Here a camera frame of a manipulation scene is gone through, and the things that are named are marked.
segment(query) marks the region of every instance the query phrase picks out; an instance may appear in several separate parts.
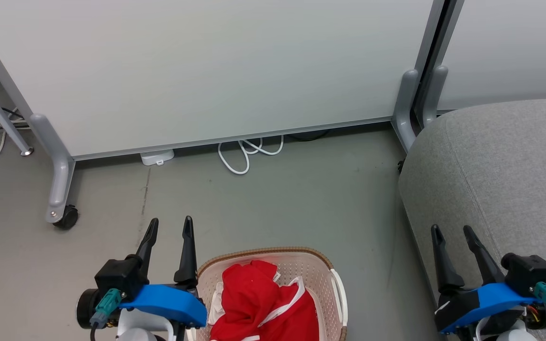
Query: laundry basket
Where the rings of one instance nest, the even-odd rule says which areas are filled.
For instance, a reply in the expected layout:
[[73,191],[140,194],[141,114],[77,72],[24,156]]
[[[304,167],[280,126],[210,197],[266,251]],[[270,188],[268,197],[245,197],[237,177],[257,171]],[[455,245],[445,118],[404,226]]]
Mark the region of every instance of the laundry basket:
[[[309,248],[267,248],[210,259],[197,271],[197,291],[207,309],[212,304],[216,284],[223,280],[223,271],[234,264],[245,265],[253,260],[277,265],[281,274],[277,283],[287,285],[302,276],[305,287],[313,297],[319,322],[320,341],[344,341],[347,332],[347,299],[343,282],[332,263],[317,250]],[[190,330],[189,341],[210,341],[210,326]]]

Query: whiteboard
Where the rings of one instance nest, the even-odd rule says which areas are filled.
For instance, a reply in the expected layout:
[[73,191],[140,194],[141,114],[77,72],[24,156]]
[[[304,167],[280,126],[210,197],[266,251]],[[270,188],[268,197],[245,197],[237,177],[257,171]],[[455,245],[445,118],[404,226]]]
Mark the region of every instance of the whiteboard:
[[464,0],[439,110],[546,99],[546,1]]
[[433,0],[0,0],[0,60],[73,156],[392,116]]

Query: gray fabric cushion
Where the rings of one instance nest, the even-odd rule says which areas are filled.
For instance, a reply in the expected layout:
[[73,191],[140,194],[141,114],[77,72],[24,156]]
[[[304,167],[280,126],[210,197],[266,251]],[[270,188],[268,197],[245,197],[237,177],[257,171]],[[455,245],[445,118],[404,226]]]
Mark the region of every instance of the gray fabric cushion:
[[[546,99],[444,114],[412,145],[399,186],[436,291],[432,224],[442,228],[468,286],[482,280],[463,225],[473,227],[499,265],[507,252],[546,259]],[[535,336],[546,341],[546,331]]]

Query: concrete floor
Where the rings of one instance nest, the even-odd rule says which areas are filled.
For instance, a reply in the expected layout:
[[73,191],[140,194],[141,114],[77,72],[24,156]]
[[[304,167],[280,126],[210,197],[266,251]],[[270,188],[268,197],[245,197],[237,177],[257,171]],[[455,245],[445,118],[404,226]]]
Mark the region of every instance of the concrete floor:
[[[0,156],[0,340],[87,340],[76,300],[107,259],[133,253],[150,218],[160,219],[149,276],[172,280],[185,215],[193,216],[198,264],[227,252],[308,246],[330,258],[349,302],[350,341],[437,340],[433,304],[397,196],[403,151],[387,126],[287,143],[254,155],[244,176],[218,155],[178,153],[163,166],[138,157],[87,162],[73,177],[77,225],[44,221],[51,162],[20,157],[8,139]],[[229,162],[243,166],[239,151]],[[113,330],[97,339],[112,340]]]

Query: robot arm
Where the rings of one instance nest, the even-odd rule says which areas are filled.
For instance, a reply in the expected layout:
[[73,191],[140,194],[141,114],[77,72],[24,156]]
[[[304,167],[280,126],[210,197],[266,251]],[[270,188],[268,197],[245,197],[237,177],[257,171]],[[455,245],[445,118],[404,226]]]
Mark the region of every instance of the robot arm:
[[147,274],[159,221],[151,220],[136,254],[108,260],[94,277],[98,289],[84,291],[77,322],[91,329],[117,327],[118,341],[156,341],[151,332],[167,332],[168,341],[184,340],[186,328],[206,326],[208,313],[197,293],[197,257],[193,219],[184,220],[182,256],[173,284],[150,284]]
[[444,235],[433,225],[431,239],[440,293],[434,317],[438,332],[456,334],[462,341],[480,341],[481,335],[497,335],[499,341],[535,340],[526,328],[546,329],[546,261],[537,255],[509,253],[501,261],[509,271],[503,276],[473,229],[465,226],[463,231],[477,259],[483,285],[464,288],[463,278],[446,252]]

